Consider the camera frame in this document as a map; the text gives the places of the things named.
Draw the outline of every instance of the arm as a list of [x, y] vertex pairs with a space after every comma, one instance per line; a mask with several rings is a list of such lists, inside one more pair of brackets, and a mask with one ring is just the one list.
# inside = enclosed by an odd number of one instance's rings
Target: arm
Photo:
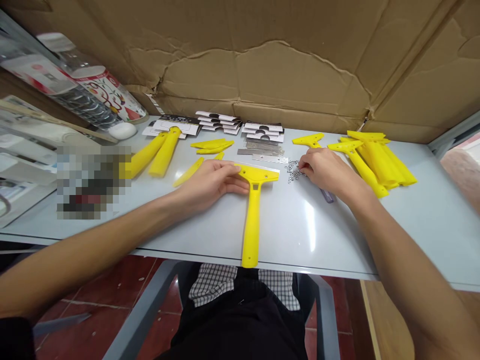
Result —
[[247, 194], [239, 171], [230, 161], [207, 160], [178, 190], [27, 257], [0, 277], [0, 318], [39, 318], [52, 302], [153, 235], [208, 209], [225, 193]]
[[418, 359], [479, 359], [480, 331], [462, 301], [372, 189], [338, 155], [310, 149], [299, 167], [351, 209]]

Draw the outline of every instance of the left hand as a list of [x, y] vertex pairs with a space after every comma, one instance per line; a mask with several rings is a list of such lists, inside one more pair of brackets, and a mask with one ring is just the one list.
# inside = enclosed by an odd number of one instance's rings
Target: left hand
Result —
[[226, 193], [246, 195], [250, 185], [238, 175], [241, 169], [232, 161], [206, 160], [172, 196], [185, 205], [187, 215], [193, 215], [207, 210]]

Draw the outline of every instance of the small screws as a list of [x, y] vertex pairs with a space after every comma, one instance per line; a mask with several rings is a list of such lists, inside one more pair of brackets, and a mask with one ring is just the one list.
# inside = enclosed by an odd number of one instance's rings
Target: small screws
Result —
[[298, 180], [300, 175], [307, 176], [304, 173], [300, 172], [300, 170], [298, 169], [298, 164], [298, 160], [292, 160], [288, 163], [287, 166], [285, 166], [286, 172], [290, 174], [290, 176], [288, 177], [289, 184], [291, 184], [294, 180]]

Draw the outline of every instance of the forearm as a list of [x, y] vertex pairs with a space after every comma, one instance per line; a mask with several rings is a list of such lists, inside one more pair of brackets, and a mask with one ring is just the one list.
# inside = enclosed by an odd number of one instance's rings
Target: forearm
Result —
[[0, 317], [35, 317], [183, 217], [171, 193], [27, 257], [0, 277]]
[[430, 341], [472, 343], [478, 329], [435, 265], [374, 196], [352, 200], [380, 279], [409, 328]]

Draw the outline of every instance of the pixelated blur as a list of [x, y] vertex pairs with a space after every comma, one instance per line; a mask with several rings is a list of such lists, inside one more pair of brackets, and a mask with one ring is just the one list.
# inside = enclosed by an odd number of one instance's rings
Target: pixelated blur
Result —
[[131, 152], [130, 146], [59, 147], [58, 219], [98, 220], [112, 211], [112, 204], [131, 185], [126, 175]]

